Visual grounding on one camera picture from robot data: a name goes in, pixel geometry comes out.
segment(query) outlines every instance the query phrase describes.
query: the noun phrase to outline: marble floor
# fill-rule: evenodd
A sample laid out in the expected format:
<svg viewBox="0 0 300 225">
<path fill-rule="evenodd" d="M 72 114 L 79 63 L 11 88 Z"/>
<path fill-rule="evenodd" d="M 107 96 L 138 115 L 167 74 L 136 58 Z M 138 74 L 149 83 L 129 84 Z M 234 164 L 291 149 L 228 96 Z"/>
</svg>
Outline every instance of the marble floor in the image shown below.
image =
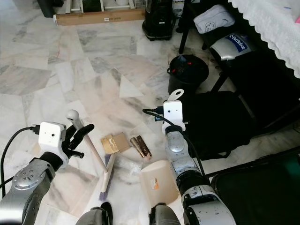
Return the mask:
<svg viewBox="0 0 300 225">
<path fill-rule="evenodd" d="M 0 153 L 18 129 L 42 121 L 70 125 L 68 109 L 76 109 L 101 156 L 100 138 L 124 132 L 128 139 L 141 135 L 153 158 L 142 161 L 133 148 L 122 155 L 147 164 L 165 159 L 161 123 L 142 113 L 168 98 L 168 63 L 178 54 L 181 34 L 170 41 L 150 42 L 142 21 L 59 27 L 44 18 L 36 0 L 0 1 Z M 210 69 L 199 92 L 211 89 L 218 78 L 216 64 L 201 50 L 196 31 L 190 32 L 185 53 L 202 58 Z M 232 90 L 230 81 L 222 87 Z M 6 179 L 40 156 L 38 137 L 23 132 L 12 143 L 5 161 Z M 300 145 L 300 135 L 287 130 L 251 140 L 228 159 L 203 162 L 207 173 L 251 161 Z M 57 172 L 44 197 L 35 224 L 74 225 L 98 200 L 102 172 L 90 149 L 82 143 L 83 159 L 71 158 Z M 146 225 L 148 213 L 139 177 L 117 164 L 108 201 L 115 225 Z M 180 204 L 172 206 L 182 220 Z"/>
</svg>

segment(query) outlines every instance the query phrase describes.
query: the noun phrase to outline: blue label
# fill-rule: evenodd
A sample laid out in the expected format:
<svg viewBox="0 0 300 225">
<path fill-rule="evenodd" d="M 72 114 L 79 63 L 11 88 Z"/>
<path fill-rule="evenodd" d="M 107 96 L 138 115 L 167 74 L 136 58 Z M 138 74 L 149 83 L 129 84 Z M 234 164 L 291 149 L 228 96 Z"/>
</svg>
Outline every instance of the blue label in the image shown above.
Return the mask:
<svg viewBox="0 0 300 225">
<path fill-rule="evenodd" d="M 234 34 L 231 34 L 225 38 L 230 40 L 236 46 L 236 48 L 239 52 L 244 51 L 245 49 L 248 48 L 248 46 L 245 44 L 245 42 L 243 42 L 241 39 L 239 39 Z"/>
</svg>

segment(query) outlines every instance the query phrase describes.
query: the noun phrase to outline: black bag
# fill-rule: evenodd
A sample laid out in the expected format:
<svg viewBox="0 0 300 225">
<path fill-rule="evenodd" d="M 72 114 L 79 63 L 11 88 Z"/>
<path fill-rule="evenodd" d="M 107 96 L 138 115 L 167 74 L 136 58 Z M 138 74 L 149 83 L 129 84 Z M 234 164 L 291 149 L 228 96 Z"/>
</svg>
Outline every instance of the black bag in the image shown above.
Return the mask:
<svg viewBox="0 0 300 225">
<path fill-rule="evenodd" d="M 187 135 L 201 160 L 226 158 L 238 146 L 249 143 L 253 121 L 234 93 L 207 92 L 180 100 L 184 121 L 188 121 Z M 190 148 L 189 154 L 195 158 Z"/>
</svg>

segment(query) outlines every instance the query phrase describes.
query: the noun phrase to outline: small box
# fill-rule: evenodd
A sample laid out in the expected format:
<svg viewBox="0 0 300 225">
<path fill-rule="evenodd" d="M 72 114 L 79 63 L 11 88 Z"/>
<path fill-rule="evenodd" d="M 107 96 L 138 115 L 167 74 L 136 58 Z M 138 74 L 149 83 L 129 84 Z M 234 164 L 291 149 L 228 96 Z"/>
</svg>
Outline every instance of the small box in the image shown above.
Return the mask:
<svg viewBox="0 0 300 225">
<path fill-rule="evenodd" d="M 106 154 L 113 154 L 129 149 L 129 144 L 124 133 L 120 133 L 116 136 L 108 135 L 101 138 L 101 143 Z"/>
<path fill-rule="evenodd" d="M 108 12 L 93 12 L 93 13 L 69 13 L 62 15 L 54 15 L 53 21 L 57 25 L 70 26 L 91 23 L 111 23 L 131 20 L 144 20 L 145 9 L 129 9 L 117 10 Z"/>
</svg>

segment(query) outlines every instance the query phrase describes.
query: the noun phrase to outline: black bucket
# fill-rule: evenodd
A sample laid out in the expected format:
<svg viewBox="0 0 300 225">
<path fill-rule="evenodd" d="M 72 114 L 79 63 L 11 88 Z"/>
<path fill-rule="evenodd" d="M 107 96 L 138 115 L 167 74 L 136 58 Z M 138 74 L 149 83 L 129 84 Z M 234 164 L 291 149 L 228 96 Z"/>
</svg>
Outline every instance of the black bucket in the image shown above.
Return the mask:
<svg viewBox="0 0 300 225">
<path fill-rule="evenodd" d="M 199 85 L 209 74 L 206 63 L 194 55 L 179 55 L 172 59 L 167 70 L 170 75 L 168 92 L 183 89 L 186 94 L 195 94 Z"/>
</svg>

